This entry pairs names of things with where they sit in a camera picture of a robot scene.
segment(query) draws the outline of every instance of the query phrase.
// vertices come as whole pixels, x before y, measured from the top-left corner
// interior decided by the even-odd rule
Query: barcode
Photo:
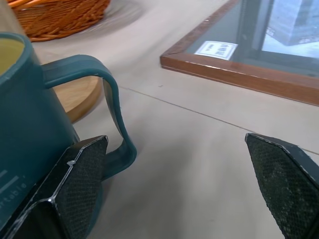
[[[214,47],[214,45],[213,44],[210,44],[209,46],[208,46],[208,48],[206,49],[206,51],[209,51],[211,48],[213,48]]]
[[[216,51],[216,55],[220,55],[223,56],[225,54],[225,51],[227,50],[228,45],[226,44],[222,44],[221,47],[218,48],[218,50]]]
[[[206,41],[195,52],[195,54],[229,60],[232,54],[234,53],[236,47],[237,44],[234,43]]]

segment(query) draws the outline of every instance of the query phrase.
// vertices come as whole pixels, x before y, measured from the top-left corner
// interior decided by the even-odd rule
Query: round wooden board
[[[96,103],[101,93],[99,77],[88,76],[54,87],[71,122],[84,116]]]

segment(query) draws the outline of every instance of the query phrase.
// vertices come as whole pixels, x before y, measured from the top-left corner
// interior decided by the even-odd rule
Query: wicker basket
[[[7,0],[31,41],[66,37],[96,24],[110,0]]]

